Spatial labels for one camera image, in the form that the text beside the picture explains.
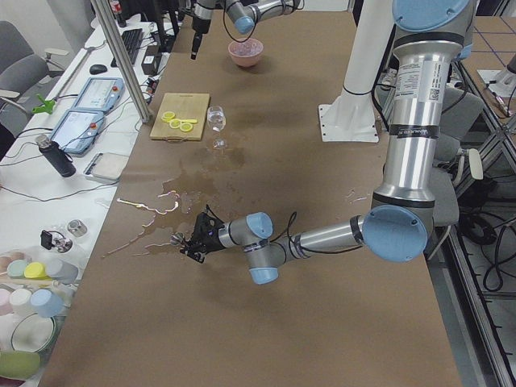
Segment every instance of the white metal stand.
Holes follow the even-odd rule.
[[[370,91],[389,42],[394,21],[392,0],[366,0],[342,93],[331,105],[319,105],[322,141],[378,142]]]

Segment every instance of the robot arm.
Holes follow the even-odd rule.
[[[195,35],[192,43],[192,59],[197,58],[202,36],[210,30],[213,10],[220,5],[235,24],[240,34],[252,31],[261,21],[294,12],[301,0],[260,0],[256,4],[243,6],[240,0],[198,0],[193,9],[192,28]]]
[[[178,240],[181,252],[201,257],[236,245],[242,246],[257,284],[274,281],[277,268],[290,260],[316,253],[367,246],[379,257],[405,262],[419,256],[433,230],[435,197],[428,188],[439,136],[439,120],[450,63],[471,41],[474,0],[441,0],[433,9],[426,0],[395,0],[397,33],[393,54],[399,59],[389,147],[381,185],[374,190],[372,209],[345,223],[270,241],[270,217],[248,215],[224,223],[200,215],[189,241]],[[433,18],[428,18],[435,11]]]

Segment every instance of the clear glass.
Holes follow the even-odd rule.
[[[218,149],[223,151],[227,148],[227,141],[225,139],[221,139],[220,137],[213,140],[213,149]]]
[[[222,131],[226,126],[226,116],[220,106],[210,106],[208,108],[208,126],[213,131]]]

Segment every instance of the small metal cup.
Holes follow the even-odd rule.
[[[86,227],[86,225],[79,219],[70,220],[66,229],[70,234],[76,236],[77,238],[88,232],[88,227]]]

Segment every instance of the pink lid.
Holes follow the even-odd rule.
[[[13,308],[9,302],[10,291],[0,289],[0,316],[4,314],[13,313]]]

